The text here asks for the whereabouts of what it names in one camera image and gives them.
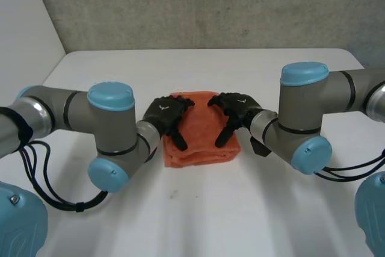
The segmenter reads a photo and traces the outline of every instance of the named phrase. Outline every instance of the gray concrete wall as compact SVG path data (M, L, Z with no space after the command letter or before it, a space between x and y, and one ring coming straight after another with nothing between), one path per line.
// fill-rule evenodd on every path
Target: gray concrete wall
M385 66L385 0L43 0L67 52L343 48Z

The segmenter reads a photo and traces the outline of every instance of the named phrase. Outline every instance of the black cable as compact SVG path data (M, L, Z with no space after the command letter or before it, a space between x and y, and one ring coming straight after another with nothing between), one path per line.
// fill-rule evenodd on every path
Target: black cable
M34 148L34 144L39 144L46 149L46 155L44 159L44 167L43 167L43 176L44 181L47 185L48 190L51 192L51 194L54 196L55 199L48 196L47 193L41 188L39 183L36 180L35 174L36 174L36 168L37 168L37 153ZM33 155L33 163L31 162L31 158L29 157L29 154L25 147L21 148L19 150L19 153L22 157L25 173L29 179L29 181L32 183L32 186L38 193L38 195L46 201L48 204L53 206L56 209L62 210L62 211L76 211L76 212L83 212L86 209L93 208L95 206L98 206L107 196L108 192L101 191L94 199L88 201L88 202L80 202L80 203L71 203L63 198L61 198L55 190L52 188L51 183L49 182L48 178L48 161L49 156L51 155L51 148L50 146L45 143L44 141L32 141L26 145L31 149L32 155Z
M368 172L360 174L360 175L356 175L356 176L342 176L342 175L338 175L338 174L334 173L334 172L349 171L349 170L355 170L355 169L364 168L364 167L373 165L373 164L375 164L377 162L379 162L379 163L374 168L372 168ZM366 178L366 177L370 176L371 174L376 172L378 169L380 169L384 165L385 165L385 150L383 150L381 156L378 156L376 159L373 159L372 161L369 161L369 162L366 162L366 163L363 163L363 164L360 164L360 165L356 165L356 166L352 166L352 167L346 167L346 168L330 168L330 167L323 168L324 172L326 172L328 174L331 174L331 175L335 176L336 178L325 176L325 175L322 175L320 173L315 173L315 174L317 176L319 176L320 178L323 178L323 179L328 180L328 181L333 181L333 182L353 182L353 181L357 181L359 179L363 179L363 178Z

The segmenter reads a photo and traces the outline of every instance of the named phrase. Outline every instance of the light blue joint cap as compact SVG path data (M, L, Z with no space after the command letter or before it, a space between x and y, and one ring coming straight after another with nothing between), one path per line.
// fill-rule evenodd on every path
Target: light blue joint cap
M26 93L27 90L29 90L30 88L33 88L33 87L37 87L37 85L29 85L29 86L23 88L23 89L20 91L20 93L16 96L16 99L20 99L20 98L23 96L23 94Z
M317 173L329 163L331 151L331 144L326 138L310 138L295 150L291 166L305 175Z
M283 67L281 85L298 87L322 81L329 75L329 69L324 63L291 63Z
M11 203L16 195L19 200ZM36 256L48 234L48 212L30 191L0 182L0 256Z
M366 244L375 257L385 252L385 172L368 177L359 186L354 200L356 219L366 235Z
M134 107L132 88L122 82L102 82L88 91L88 101L97 108L107 111L127 111Z
M91 162L88 176L97 188L109 193L119 192L129 180L121 167L104 158L96 158Z

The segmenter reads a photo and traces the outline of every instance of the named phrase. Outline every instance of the folded cloth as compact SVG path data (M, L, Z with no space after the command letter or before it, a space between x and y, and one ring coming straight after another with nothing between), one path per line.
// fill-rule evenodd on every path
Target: folded cloth
M187 150L180 151L170 137L164 136L163 151L166 167L181 168L190 165L205 165L231 161L241 151L234 134L225 146L215 147L215 140L225 127L228 117L217 106L208 107L208 101L218 93L198 91L174 93L173 96L190 98L193 107L182 117L179 131L187 142Z

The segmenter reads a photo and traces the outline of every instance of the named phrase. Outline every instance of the table surface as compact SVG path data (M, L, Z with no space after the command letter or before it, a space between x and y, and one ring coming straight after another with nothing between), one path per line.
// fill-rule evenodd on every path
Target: table surface
M134 89L137 120L154 98L175 91L237 91L277 111L280 71L296 61L362 69L340 49L73 52L45 85L87 91L102 81L125 82ZM327 115L322 127L336 166L379 155L383 132L384 124L360 113ZM124 191L98 208L77 214L48 207L49 236L38 256L371 256L354 216L360 181L304 176L273 153L255 155L245 129L237 136L242 152L229 163L165 168L159 149ZM95 196L87 176L96 156L93 136L57 131L45 140L59 195L72 202ZM1 160L0 180L33 191L17 154Z

